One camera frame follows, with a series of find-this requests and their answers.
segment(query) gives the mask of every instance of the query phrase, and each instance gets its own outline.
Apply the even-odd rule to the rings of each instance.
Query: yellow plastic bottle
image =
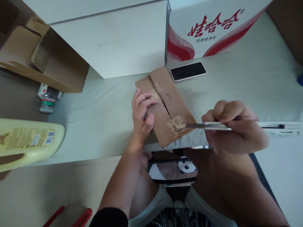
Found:
[[[64,132],[60,124],[0,118],[0,157],[24,154],[0,165],[0,172],[49,158],[59,148]]]

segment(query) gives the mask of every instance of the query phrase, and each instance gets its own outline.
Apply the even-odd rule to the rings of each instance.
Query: hand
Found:
[[[152,96],[151,93],[140,93],[141,90],[138,88],[132,101],[134,121],[133,137],[140,144],[144,145],[145,140],[151,134],[155,123],[154,115],[150,114],[145,119],[145,113],[147,111],[147,107],[152,104],[156,104],[157,101],[155,99],[149,99]]]
[[[233,131],[205,130],[215,152],[249,154],[268,146],[268,136],[255,122],[257,115],[241,101],[218,101],[202,116],[203,122],[220,121]]]

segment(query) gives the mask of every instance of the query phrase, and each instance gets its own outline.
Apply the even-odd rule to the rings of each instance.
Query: shorts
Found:
[[[174,203],[172,198],[166,192],[165,185],[160,185],[159,190],[150,205],[141,214],[134,217],[133,219],[130,219],[128,221],[128,226],[146,226],[166,207],[190,208],[196,212],[204,214],[214,227],[237,226],[234,220],[217,212],[210,205],[208,205],[196,193],[193,186],[190,186],[184,203],[181,201],[175,201]]]

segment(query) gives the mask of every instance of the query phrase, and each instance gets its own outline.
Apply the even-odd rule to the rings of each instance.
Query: smartphone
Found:
[[[174,82],[186,80],[206,74],[206,70],[201,62],[184,65],[170,70]]]

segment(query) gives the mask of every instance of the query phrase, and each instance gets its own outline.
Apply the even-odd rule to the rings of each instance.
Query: black sleeve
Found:
[[[100,226],[117,226],[127,227],[128,219],[126,214],[114,207],[107,207],[99,210],[92,219],[89,227],[100,227]]]

